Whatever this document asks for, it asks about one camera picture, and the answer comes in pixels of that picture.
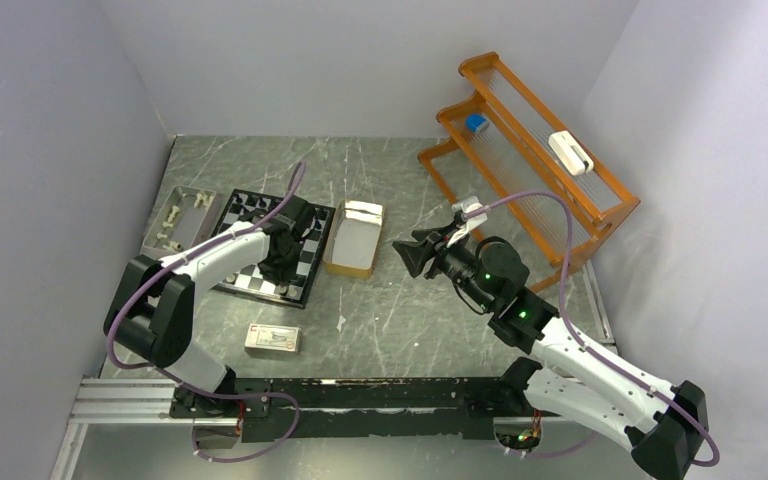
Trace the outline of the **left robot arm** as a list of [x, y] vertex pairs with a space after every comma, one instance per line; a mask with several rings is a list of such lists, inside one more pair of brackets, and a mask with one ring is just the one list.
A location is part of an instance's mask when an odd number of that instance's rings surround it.
[[123, 272], [103, 325], [108, 357], [120, 345], [197, 389], [197, 403], [221, 416], [237, 400], [236, 374], [193, 338], [197, 301], [227, 277], [254, 266], [262, 278], [289, 287], [316, 220], [307, 201], [288, 196], [269, 212], [251, 212], [220, 235], [183, 252], [138, 255]]

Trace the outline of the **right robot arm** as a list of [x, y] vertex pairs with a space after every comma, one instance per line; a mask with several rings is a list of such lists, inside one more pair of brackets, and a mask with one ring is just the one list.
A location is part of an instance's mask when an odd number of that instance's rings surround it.
[[566, 322], [560, 310], [525, 285], [529, 270], [515, 248], [489, 237], [470, 250], [449, 227], [396, 241], [409, 275], [446, 276], [487, 314], [489, 328], [527, 357], [521, 375], [504, 382], [502, 406], [558, 414], [612, 439], [654, 479], [682, 479], [709, 432], [706, 395], [635, 367]]

